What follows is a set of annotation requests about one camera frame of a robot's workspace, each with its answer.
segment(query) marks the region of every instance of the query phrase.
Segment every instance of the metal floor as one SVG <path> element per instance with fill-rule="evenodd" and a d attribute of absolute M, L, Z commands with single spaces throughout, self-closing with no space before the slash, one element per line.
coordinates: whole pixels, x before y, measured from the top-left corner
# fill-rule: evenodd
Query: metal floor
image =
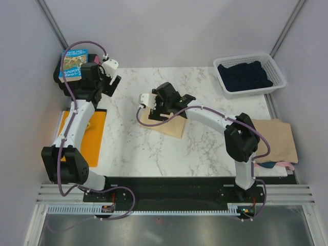
<path fill-rule="evenodd" d="M 52 229 L 62 230 L 89 216 L 47 215 Z M 206 246 L 314 245 L 302 207 L 265 207 L 253 222 L 220 216 L 141 216 L 90 220 L 60 234 L 44 228 L 39 245 Z"/>

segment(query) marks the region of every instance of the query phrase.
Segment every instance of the gray wall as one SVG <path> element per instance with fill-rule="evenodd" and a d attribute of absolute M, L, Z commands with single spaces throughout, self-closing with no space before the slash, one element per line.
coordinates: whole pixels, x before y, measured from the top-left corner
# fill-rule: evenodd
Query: gray wall
<path fill-rule="evenodd" d="M 52 79 L 62 49 L 34 0 L 2 3 L 0 33 L 0 244 L 22 245 L 65 101 Z"/>
<path fill-rule="evenodd" d="M 46 2 L 69 44 L 98 42 L 128 68 L 212 66 L 219 57 L 270 53 L 297 0 Z"/>
<path fill-rule="evenodd" d="M 275 60 L 287 86 L 274 94 L 280 117 L 292 124 L 297 177 L 313 190 L 328 231 L 328 1 L 305 5 Z"/>

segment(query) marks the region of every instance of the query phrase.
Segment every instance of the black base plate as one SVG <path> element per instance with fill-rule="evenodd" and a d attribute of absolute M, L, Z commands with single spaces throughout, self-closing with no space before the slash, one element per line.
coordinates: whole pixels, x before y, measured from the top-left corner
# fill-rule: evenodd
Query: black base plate
<path fill-rule="evenodd" d="M 220 178 L 113 178 L 107 177 L 106 189 L 113 185 L 130 188 L 136 197 L 135 211 L 212 211 L 227 210 L 227 203 L 263 202 L 262 187 L 245 195 Z M 88 193 L 84 202 L 112 202 L 115 193 L 116 210 L 126 211 L 132 205 L 132 195 L 127 190 L 111 193 Z"/>

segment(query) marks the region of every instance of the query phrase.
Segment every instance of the blue book cover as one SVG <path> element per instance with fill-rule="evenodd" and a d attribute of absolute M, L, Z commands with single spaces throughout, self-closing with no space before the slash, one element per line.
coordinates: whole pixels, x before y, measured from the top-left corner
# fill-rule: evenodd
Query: blue book cover
<path fill-rule="evenodd" d="M 88 50 L 69 50 L 64 59 L 64 73 L 67 81 L 81 79 L 81 66 L 88 62 Z M 59 72 L 59 79 L 64 82 L 62 71 Z"/>

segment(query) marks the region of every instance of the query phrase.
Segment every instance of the dark blue cloth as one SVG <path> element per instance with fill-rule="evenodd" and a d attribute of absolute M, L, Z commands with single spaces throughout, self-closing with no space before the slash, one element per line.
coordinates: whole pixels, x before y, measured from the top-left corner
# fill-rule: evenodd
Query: dark blue cloth
<path fill-rule="evenodd" d="M 225 88 L 230 92 L 260 89 L 273 85 L 259 61 L 249 64 L 241 63 L 229 68 L 220 64 L 218 70 Z"/>
<path fill-rule="evenodd" d="M 268 161 L 268 162 L 264 162 L 264 163 L 258 163 L 259 166 L 263 167 L 263 168 L 273 168 L 275 166 L 276 162 L 274 161 Z"/>

